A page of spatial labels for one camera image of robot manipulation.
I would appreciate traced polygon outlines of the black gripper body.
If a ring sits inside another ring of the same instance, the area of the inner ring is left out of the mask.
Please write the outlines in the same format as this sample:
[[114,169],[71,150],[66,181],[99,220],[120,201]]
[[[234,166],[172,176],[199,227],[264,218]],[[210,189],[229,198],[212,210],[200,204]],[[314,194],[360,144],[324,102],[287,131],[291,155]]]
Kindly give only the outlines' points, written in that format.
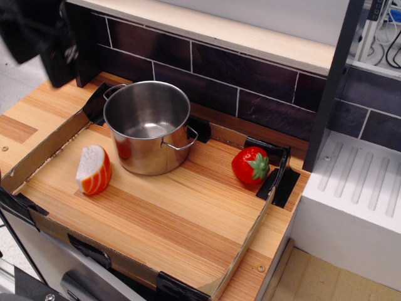
[[76,77],[78,46],[65,20],[45,30],[39,54],[53,87],[60,88]]

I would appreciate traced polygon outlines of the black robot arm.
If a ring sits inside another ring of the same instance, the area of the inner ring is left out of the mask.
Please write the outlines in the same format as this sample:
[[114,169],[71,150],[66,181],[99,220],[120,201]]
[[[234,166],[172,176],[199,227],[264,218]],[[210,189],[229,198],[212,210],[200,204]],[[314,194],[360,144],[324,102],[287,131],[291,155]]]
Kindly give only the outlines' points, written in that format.
[[64,1],[1,1],[4,44],[19,64],[39,56],[55,88],[77,76],[78,47],[64,8]]

